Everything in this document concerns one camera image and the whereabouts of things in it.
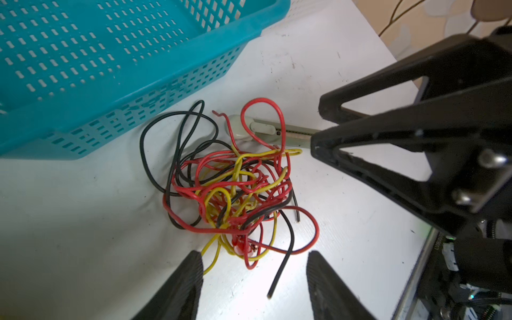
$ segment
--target red wire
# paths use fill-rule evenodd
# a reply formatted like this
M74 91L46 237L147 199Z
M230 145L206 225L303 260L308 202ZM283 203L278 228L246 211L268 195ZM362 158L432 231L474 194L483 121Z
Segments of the red wire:
M235 142L234 140L234 134L233 134L233 130L231 129L231 122L229 121L229 117L225 114L225 113L217 113L217 111L213 110L212 113L214 115L216 115L217 117L224 117L224 119L226 119L226 124L227 124L227 129L229 131L229 136L231 137L231 142L233 143L233 146L234 148L239 152L240 152L240 149L238 148L237 146L237 143Z
M261 140L260 138L258 138L249 129L249 127L247 126L247 124L245 122L245 112L251 106L253 106L256 103L260 103L260 102L269 104L270 106L272 106L275 109L276 113L278 114L279 121L281 124L281 130L282 130L281 147L276 146L276 145L271 146L268 143ZM232 142L234 148L240 154L246 153L244 151L241 151L238 148L238 146L234 140L234 134L233 134L233 131L231 128L231 123L229 121L229 117L224 113L217 113L215 111L213 111L213 113L216 116L225 118L226 124L228 127L228 131L229 131L229 135L231 137L231 142ZM284 121L284 115L281 112L281 110L279 109L279 106L274 101L272 101L270 99L266 99L266 98L254 99L254 100L248 102L242 108L242 112L241 112L240 116L241 116L242 126L255 141L257 141L261 145L263 145L271 150L279 150L279 152L272 155L273 162L274 162L273 168L272 168L272 166L269 166L266 163L263 163L261 157L245 158L242 163L243 166L246 166L244 170L253 173L255 175L255 178L248 177L247 181L218 181L216 183L212 183L209 186L202 186L200 183L200 179L199 179L199 175L200 175L200 172L202 169L207 168L207 169L211 169L211 170L215 170L215 171L219 172L223 168L217 167L216 165L218 165L220 163L227 164L227 165L235 164L235 160L238 158L237 155L231 150L228 150L228 151L224 150L224 151L210 153L202 158L187 160L182 163L182 166L181 166L182 170L187 168L189 165L196 166L193 187L179 186L176 182L176 178L177 178L176 173L174 173L173 176L171 177L171 184L178 194L182 195L183 197L185 197L187 199L192 199L192 200L195 200L198 202L199 214L202 217L202 219L205 222L207 222L206 206L205 206L204 201L205 201L206 197L208 196L208 194L213 189L220 187L220 188L225 188L228 192L231 192L231 187L235 186L244 192L244 194L239 199L240 203L243 203L244 199L246 199L244 197L248 196L248 194L254 193L254 192L258 191L259 189L264 188L264 187L272 184L273 182L277 181L278 176L280 176L283 171L283 169L281 168L281 163L282 163L283 154L284 154L286 157L286 161L287 161L288 171L287 171L283 181L280 184L278 184L271 190L265 191L266 194L268 195L267 199L266 200L261 199L256 195L255 199L257 201L258 206L254 210L252 210L250 213L248 213L247 210L244 208L242 210L242 214L239 217L231 216L231 214L236 212L236 209L234 207L232 207L231 212L226 212L226 215L227 215L226 221L230 225L227 229L192 227L192 226L188 225L186 222L184 222L179 216L177 216L173 212L173 210L167 205L165 197L163 198L162 203L163 203L165 210L168 212L169 216L171 218L173 218L185 230L188 230L191 232L196 232L196 233L230 234L233 237L241 236L243 238L244 246L245 246L245 249L243 250L245 265L248 269L253 269L256 267L258 262L255 261L253 264L249 263L249 256L248 256L248 252L246 249L247 246L249 246L251 244L257 246L258 247L258 249L257 249L258 255L261 254L262 248L267 248L267 249L277 251L280 253L286 253L287 251L278 249L278 248L275 248L275 247L272 247L272 246L269 246L269 245L266 245L263 243L263 224L262 223L263 223L264 217L258 218L257 221L254 222L253 224L251 224L251 226L248 227L246 230L240 230L240 226L242 224L244 224L246 221L248 221L248 219L251 219L251 217L256 215L258 212L261 212L262 210L265 210L269 207L278 205L287 199L290 192L292 191L292 184L289 181L289 177L290 177L290 173L291 173L291 166L290 166L290 155L288 153L284 152L285 146L286 146L286 127L285 127L286 124ZM256 160L257 162L254 164L251 164L251 165L247 165L248 163L250 163L254 160ZM268 171L268 174L266 174L262 171L263 168L265 168ZM226 197L224 196L223 193L217 193L216 195L211 197L209 205L212 205L213 208L215 208L215 210L217 212L220 212L222 210L222 208L226 207L226 205L227 205ZM300 207L287 206L284 209L299 210L299 211L303 212L307 217L309 217L311 219L311 221L313 222L313 225L315 227L315 236L314 236L313 240L308 245L306 245L304 248L293 251L292 254L299 254L299 253L309 250L316 243L316 241L318 240L318 237L319 237L319 227L318 227L318 223L316 222L315 218L308 211L306 211ZM217 217L212 217L212 219L214 220L214 222L217 221ZM260 230L261 230L259 242L255 241L255 240L251 240L248 237L248 235L253 230L255 230L258 226L260 227Z
M315 243L318 241L318 237L320 236L320 227L318 226L318 223L317 223L316 219L313 217L313 215L311 213L309 213L307 210L305 210L305 209L303 209L301 207L286 206L282 210L286 210L286 209L298 210L298 211L304 213L311 220L311 222L313 222L313 225L315 227L315 236L313 237L313 240L311 240L311 242L308 243L305 247L303 247L303 248L301 248L299 250L292 251L291 254L299 254L299 253L308 251L309 249L311 249L311 247L313 247L315 245ZM276 251L276 252L279 252L279 253L287 253L288 252L287 250L278 249L276 247L272 247L272 246L266 245L266 244L262 243L261 241L257 242L257 241L254 241L252 239L249 239L249 242L252 243L252 244L255 244L257 246L260 246L260 247L263 247L263 248L266 248L266 249L270 249L270 250L273 250L273 251Z

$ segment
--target black bracket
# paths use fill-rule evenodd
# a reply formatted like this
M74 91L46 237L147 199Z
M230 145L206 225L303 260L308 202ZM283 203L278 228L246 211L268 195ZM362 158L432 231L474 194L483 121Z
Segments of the black bracket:
M323 95L320 115L339 124L311 139L314 158L364 182L445 234L482 218L509 218L512 184L478 212L454 203L452 191L471 175L475 153L512 155L512 27L486 39L447 38L363 79ZM343 103L425 77L409 106L368 116ZM390 143L425 152L428 181L415 181L353 157L344 147Z
M203 287L203 260L191 251L132 320L195 320Z
M318 251L309 253L306 268L315 320L375 320Z

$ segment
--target tangled wire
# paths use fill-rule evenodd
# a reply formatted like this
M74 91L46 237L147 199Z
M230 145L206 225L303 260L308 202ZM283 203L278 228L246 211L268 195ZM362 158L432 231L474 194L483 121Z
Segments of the tangled wire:
M263 102L272 106L279 116L281 123L281 147L272 146L258 138L245 123L245 113L252 105ZM303 208L296 205L296 199L290 180L290 157L300 155L300 149L285 149L286 125L283 113L279 106L272 100L258 98L247 103L241 112L242 126L247 133L258 143L270 150L263 153L249 153L238 148L229 118L225 114L218 114L226 119L231 136L232 145L217 140L219 128L215 121L203 114L205 103L203 100L196 102L189 111L176 111L162 114L155 118L143 130L140 137L140 154L144 170L151 183L163 196L163 207L169 214L172 224L179 228L196 233L210 233L214 236L204 246L201 254L204 255L209 247L217 242L217 252L212 264L205 269L207 274L217 262L221 248L228 254L242 258L247 269L253 269L258 261L269 251L284 253L285 257L272 282L267 294L271 298L284 267L292 254L299 254L310 249L318 240L319 227L315 218ZM147 164L144 152L144 139L148 131L159 121L175 116L185 115L176 143L176 151L167 176L165 188L160 186ZM195 122L188 135L181 142L185 124L190 116L195 116ZM189 139L197 128L201 118L208 120L215 127L214 136L210 140L202 142L193 152L182 156ZM227 150L212 152L204 157L196 158L196 155L206 150L213 144L220 144ZM199 216L195 222L187 224L171 209L171 197L184 197L197 202ZM295 200L295 206L289 206L291 200ZM294 232L292 224L283 210L292 209L305 214L315 227L315 235L311 242L301 249L293 250ZM282 216L290 230L290 246L287 250L273 247L278 225L278 217ZM209 227L196 227L199 222L206 222ZM272 238L269 244L263 243L264 222L272 222ZM260 229L259 241L250 239L249 236L257 228Z

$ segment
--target teal plastic basket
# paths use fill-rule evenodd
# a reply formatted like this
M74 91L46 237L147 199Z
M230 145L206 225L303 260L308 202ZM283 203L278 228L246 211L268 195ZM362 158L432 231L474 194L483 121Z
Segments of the teal plastic basket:
M0 0L0 155L77 159L222 77L290 0Z

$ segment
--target bolt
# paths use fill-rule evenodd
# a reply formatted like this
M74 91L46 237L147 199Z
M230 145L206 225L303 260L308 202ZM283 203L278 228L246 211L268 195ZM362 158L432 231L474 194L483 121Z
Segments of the bolt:
M441 319L443 319L443 320L451 319L450 310L445 307L441 307L441 309L439 309L439 315L441 316Z
M508 157L500 155L491 149L485 149L478 156L478 163L486 169L501 168L508 162Z
M473 199L462 189L455 189L452 192L452 198L457 205L472 205Z

